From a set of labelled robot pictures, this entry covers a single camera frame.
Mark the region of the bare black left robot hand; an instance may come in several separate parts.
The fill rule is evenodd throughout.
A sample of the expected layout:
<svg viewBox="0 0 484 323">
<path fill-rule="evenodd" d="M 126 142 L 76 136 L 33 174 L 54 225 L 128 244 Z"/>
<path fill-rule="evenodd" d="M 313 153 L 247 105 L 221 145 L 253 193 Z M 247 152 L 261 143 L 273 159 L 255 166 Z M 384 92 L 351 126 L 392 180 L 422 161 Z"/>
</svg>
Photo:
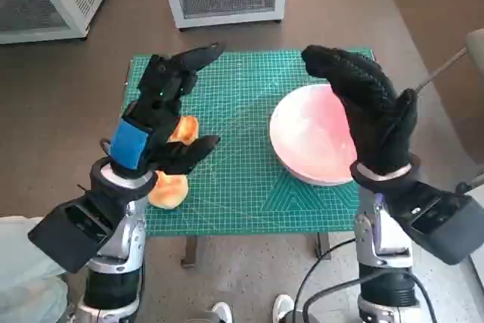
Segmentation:
<svg viewBox="0 0 484 323">
<path fill-rule="evenodd" d="M 139 96 L 130 102 L 110 140 L 108 155 L 115 172 L 139 177 L 146 172 L 187 175 L 215 149 L 217 135 L 191 144 L 170 141 L 181 120 L 182 97 L 197 83 L 197 73 L 225 50 L 219 42 L 172 56 L 154 54 L 138 83 Z"/>
</svg>

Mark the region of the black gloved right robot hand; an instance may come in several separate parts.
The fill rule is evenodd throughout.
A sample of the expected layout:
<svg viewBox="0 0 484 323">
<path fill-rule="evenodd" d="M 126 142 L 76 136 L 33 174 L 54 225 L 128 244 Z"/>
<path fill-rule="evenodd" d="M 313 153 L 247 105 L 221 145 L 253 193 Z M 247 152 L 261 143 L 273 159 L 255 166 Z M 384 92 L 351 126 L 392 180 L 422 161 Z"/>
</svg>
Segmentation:
<svg viewBox="0 0 484 323">
<path fill-rule="evenodd" d="M 343 105 L 360 170 L 380 180 L 408 173 L 416 91 L 396 93 L 381 66 L 359 53 L 309 45 L 301 56 L 307 73 L 326 79 Z"/>
</svg>

